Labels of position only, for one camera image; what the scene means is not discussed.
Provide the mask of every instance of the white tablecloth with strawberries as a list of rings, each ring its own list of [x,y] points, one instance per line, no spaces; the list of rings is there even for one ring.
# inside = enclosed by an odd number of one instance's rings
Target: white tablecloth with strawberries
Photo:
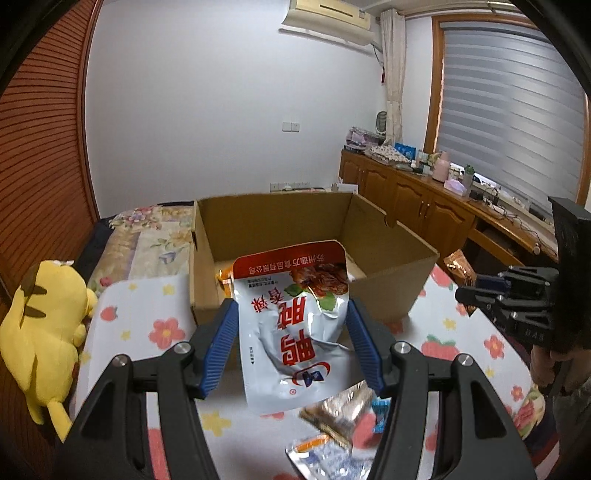
[[[524,401],[530,408],[534,404],[526,400],[531,388],[528,369],[480,311],[467,315],[455,301],[456,288],[435,266],[409,316],[390,328],[398,339],[409,341],[426,355],[453,359],[460,352],[471,354],[507,410],[518,419]],[[133,360],[157,356],[176,342],[188,340],[194,328],[187,275],[121,281],[107,288],[99,299],[80,354],[75,413],[113,356],[126,353]],[[430,395],[420,479],[431,477],[436,445],[438,401],[436,393]],[[264,417],[250,413],[239,368],[227,369],[218,389],[198,405],[220,478],[297,480],[285,448],[317,433],[298,418],[297,410]],[[380,436],[372,432],[374,423],[371,413],[360,422],[353,437],[355,449],[375,448]],[[167,479],[155,394],[148,396],[148,428],[155,477]]]

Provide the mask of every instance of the yellow plush toy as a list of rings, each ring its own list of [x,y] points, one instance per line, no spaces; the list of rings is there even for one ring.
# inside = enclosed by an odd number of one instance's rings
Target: yellow plush toy
[[[96,295],[72,267],[45,260],[26,273],[0,325],[0,354],[25,392],[31,417],[43,424],[41,407],[63,442],[72,426],[63,401],[72,386],[77,346],[86,337],[82,320]]]

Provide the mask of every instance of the air conditioner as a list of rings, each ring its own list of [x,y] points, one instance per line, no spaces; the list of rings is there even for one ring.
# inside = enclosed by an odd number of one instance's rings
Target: air conditioner
[[[371,15],[340,0],[291,0],[283,25],[313,30],[358,45],[368,45],[375,39],[370,31]]]

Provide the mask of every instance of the cabinet door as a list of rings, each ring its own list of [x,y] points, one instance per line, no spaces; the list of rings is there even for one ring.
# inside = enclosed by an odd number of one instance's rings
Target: cabinet door
[[[343,152],[340,159],[339,177],[343,183],[354,183],[359,185],[361,178],[361,160],[357,155]]]
[[[393,205],[386,211],[394,220],[420,233],[427,197],[427,189],[411,181],[396,179]]]
[[[359,194],[382,210],[387,210],[388,196],[392,193],[391,176],[392,172],[388,171],[387,167],[366,165],[362,173]]]
[[[441,258],[464,246],[474,215],[459,205],[434,195],[424,213],[421,237],[439,252]]]

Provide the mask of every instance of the wooden window frame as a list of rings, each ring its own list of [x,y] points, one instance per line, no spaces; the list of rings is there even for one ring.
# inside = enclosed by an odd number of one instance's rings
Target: wooden window frame
[[[489,13],[466,13],[434,15],[433,22],[433,72],[431,74],[431,101],[429,105],[429,116],[427,121],[427,133],[423,150],[427,153],[434,153],[439,133],[439,121],[441,115],[441,97],[443,92],[443,58],[445,55],[445,37],[441,24],[444,22],[496,22],[520,27],[538,27],[526,17],[517,15],[497,15]],[[585,96],[584,116],[584,139],[583,139],[583,161],[579,174],[576,203],[585,206],[589,185],[591,183],[591,131],[589,123],[589,112],[591,104]]]

